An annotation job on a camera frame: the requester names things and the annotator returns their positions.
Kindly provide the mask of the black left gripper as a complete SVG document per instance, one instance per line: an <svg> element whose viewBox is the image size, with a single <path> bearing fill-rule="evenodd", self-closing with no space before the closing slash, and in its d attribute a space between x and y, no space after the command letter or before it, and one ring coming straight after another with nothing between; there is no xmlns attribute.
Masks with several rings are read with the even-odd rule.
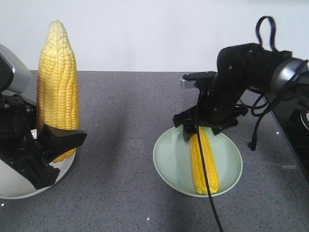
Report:
<svg viewBox="0 0 309 232"><path fill-rule="evenodd" d="M87 133L63 130L44 124L38 142L36 105L19 94L0 96L0 159L27 179L35 189L52 186L60 173L49 163L62 154L80 147Z"/></svg>

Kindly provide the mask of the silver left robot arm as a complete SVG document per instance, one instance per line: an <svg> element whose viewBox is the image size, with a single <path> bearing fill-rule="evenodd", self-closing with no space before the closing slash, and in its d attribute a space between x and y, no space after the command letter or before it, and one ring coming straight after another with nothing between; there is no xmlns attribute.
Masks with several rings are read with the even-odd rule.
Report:
<svg viewBox="0 0 309 232"><path fill-rule="evenodd" d="M52 186L60 169L50 162L73 148L81 146L86 132L62 130L44 125L38 137L37 107L25 100L25 91L32 74L24 63L7 47L0 46L0 90L9 90L12 96L0 96L0 159L28 180L35 189Z"/></svg>

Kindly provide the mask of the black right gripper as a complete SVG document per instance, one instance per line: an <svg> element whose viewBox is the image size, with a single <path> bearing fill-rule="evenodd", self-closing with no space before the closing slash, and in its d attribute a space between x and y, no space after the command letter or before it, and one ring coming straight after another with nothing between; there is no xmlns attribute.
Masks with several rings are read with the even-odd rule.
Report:
<svg viewBox="0 0 309 232"><path fill-rule="evenodd" d="M216 74L209 89L199 89L197 104L173 117L175 127L183 125L183 139L188 142L197 134L196 124L211 127L214 135L237 125L237 117L246 115L237 102L246 90L241 80Z"/></svg>

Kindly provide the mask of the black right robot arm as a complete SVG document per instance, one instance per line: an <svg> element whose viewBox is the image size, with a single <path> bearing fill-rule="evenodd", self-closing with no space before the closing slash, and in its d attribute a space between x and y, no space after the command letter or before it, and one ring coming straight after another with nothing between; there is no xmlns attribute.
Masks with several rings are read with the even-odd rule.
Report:
<svg viewBox="0 0 309 232"><path fill-rule="evenodd" d="M214 134L234 127L237 118L246 115L246 106L237 103L249 89L273 96L269 110L278 102L299 99L309 102L309 68L305 60L289 51L267 51L248 43L222 49L217 57L217 71L184 74L183 88L196 87L196 106L173 118L175 127L183 126L183 138L189 141L196 126L210 127Z"/></svg>

